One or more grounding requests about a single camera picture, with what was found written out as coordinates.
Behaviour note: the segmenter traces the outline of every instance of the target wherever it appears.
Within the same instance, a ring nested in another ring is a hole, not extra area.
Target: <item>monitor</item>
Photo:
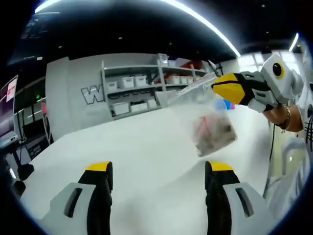
[[[18,75],[0,90],[0,149],[17,141],[14,128],[14,97]]]

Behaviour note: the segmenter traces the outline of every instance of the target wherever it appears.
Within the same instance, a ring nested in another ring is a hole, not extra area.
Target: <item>plastic bag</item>
[[[214,79],[211,74],[206,75],[168,101],[182,128],[198,148],[199,157],[213,153],[237,138],[224,99],[211,89]]]

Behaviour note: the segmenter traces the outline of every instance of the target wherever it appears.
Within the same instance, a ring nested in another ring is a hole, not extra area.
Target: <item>ceiling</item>
[[[299,30],[282,0],[179,1],[210,21],[240,54],[288,49]],[[119,52],[214,63],[236,57],[211,29],[161,0],[61,0],[31,17],[0,82],[18,72],[22,88],[44,76],[46,64],[58,58]]]

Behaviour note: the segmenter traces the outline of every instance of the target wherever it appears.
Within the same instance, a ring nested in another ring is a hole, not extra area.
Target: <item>bracelet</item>
[[[282,130],[286,130],[286,129],[289,127],[290,122],[289,122],[288,126],[286,126],[286,124],[288,123],[288,121],[289,121],[290,118],[291,118],[291,112],[290,112],[289,108],[288,108],[287,106],[285,106],[285,105],[284,105],[284,107],[285,107],[286,110],[287,110],[287,118],[286,118],[286,120],[285,120],[283,123],[277,125],[277,126],[279,126]]]

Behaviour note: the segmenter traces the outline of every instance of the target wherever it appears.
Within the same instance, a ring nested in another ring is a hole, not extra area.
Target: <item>white table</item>
[[[261,195],[268,176],[267,120],[243,106],[227,113],[237,141],[204,158],[168,108],[68,134],[31,162],[35,171],[21,201],[32,217],[42,218],[50,200],[89,164],[110,160],[112,234],[206,234],[205,161],[229,163]]]

